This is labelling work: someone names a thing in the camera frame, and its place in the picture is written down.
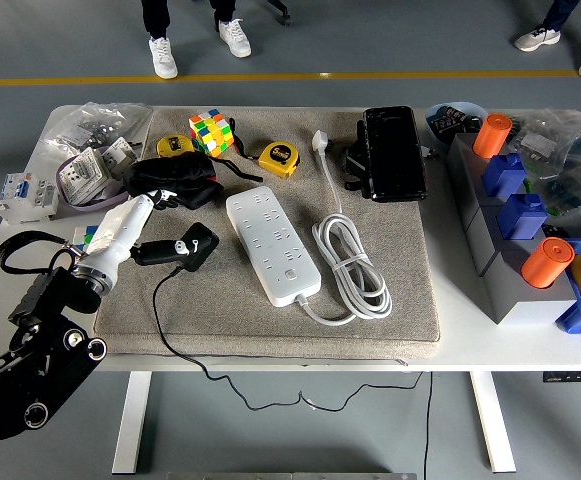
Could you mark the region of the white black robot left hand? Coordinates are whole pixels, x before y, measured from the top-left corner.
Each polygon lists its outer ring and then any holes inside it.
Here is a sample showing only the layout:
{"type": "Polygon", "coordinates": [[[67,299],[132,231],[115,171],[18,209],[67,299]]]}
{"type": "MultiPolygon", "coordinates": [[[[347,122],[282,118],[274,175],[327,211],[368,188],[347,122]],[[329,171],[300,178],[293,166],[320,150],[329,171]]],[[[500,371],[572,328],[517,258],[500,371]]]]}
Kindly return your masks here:
{"type": "Polygon", "coordinates": [[[155,241],[136,247],[154,207],[176,196],[168,190],[154,190],[109,210],[84,256],[76,263],[74,275],[94,276],[115,283],[119,265],[129,258],[147,266],[181,261],[198,254],[201,251],[198,239],[155,241]]]}

